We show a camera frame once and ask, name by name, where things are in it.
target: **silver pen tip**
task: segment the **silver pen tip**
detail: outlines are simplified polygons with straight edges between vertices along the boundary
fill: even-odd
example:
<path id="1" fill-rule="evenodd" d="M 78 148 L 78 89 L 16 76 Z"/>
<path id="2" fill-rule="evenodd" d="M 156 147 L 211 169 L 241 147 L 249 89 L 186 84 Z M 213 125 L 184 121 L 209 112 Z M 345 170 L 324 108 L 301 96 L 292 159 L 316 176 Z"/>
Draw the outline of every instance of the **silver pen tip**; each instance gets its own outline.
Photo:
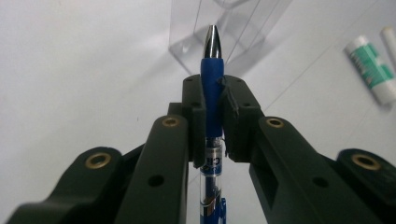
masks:
<path id="1" fill-rule="evenodd" d="M 221 45 L 216 25 L 210 25 L 207 31 L 204 58 L 221 58 Z"/>

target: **brass insert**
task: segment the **brass insert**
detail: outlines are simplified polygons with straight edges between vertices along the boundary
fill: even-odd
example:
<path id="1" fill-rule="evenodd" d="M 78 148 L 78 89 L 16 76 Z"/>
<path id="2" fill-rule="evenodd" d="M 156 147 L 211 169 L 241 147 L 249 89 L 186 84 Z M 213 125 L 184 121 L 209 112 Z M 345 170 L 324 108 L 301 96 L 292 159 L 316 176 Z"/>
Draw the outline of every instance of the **brass insert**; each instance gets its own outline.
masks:
<path id="1" fill-rule="evenodd" d="M 178 119 L 172 118 L 172 117 L 168 117 L 166 119 L 163 119 L 163 126 L 165 127 L 176 127 L 178 125 Z"/>
<path id="2" fill-rule="evenodd" d="M 89 169 L 99 169 L 106 166 L 111 160 L 111 156 L 105 152 L 98 152 L 91 155 L 86 161 L 85 166 Z"/>
<path id="3" fill-rule="evenodd" d="M 285 126 L 280 119 L 268 119 L 267 124 L 273 128 L 283 128 L 283 126 Z"/>
<path id="4" fill-rule="evenodd" d="M 367 170 L 379 170 L 381 168 L 381 164 L 378 161 L 373 159 L 370 156 L 363 155 L 363 154 L 355 154 L 352 156 L 352 161 L 359 165 L 360 167 L 367 169 Z"/>

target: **white glue stick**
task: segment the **white glue stick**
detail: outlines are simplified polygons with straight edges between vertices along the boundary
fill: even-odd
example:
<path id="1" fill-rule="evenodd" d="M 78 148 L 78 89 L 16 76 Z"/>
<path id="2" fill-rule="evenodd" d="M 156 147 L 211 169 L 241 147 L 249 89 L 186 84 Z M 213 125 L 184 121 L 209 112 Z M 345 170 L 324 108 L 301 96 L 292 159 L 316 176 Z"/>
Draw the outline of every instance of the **white glue stick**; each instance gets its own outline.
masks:
<path id="1" fill-rule="evenodd" d="M 382 41 L 387 47 L 388 55 L 393 63 L 393 69 L 396 70 L 396 34 L 392 27 L 384 27 L 381 31 Z"/>
<path id="2" fill-rule="evenodd" d="M 381 105 L 396 101 L 396 79 L 364 35 L 346 45 L 346 53 Z"/>

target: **pen grip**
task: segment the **pen grip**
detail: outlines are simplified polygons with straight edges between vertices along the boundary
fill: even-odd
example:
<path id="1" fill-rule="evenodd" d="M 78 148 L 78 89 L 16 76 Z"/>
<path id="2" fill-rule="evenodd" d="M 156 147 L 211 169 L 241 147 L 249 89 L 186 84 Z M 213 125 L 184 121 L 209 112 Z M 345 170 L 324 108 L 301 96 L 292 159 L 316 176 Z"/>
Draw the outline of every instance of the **pen grip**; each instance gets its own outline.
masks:
<path id="1" fill-rule="evenodd" d="M 221 113 L 218 102 L 222 92 L 219 80 L 224 76 L 224 61 L 221 58 L 201 60 L 201 80 L 206 104 L 206 137 L 222 136 Z"/>

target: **blue pen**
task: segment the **blue pen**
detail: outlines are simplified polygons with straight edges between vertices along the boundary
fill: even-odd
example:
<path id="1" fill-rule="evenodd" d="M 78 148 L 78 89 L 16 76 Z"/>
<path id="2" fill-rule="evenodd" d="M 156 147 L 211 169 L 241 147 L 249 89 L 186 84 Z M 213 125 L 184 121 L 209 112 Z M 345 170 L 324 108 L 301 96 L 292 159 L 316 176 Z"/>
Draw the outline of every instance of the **blue pen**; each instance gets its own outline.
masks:
<path id="1" fill-rule="evenodd" d="M 219 33 L 215 25 L 207 32 L 201 80 L 206 104 L 205 165 L 201 167 L 201 224 L 225 223 L 225 200 L 221 199 L 222 125 L 218 107 L 224 77 Z"/>

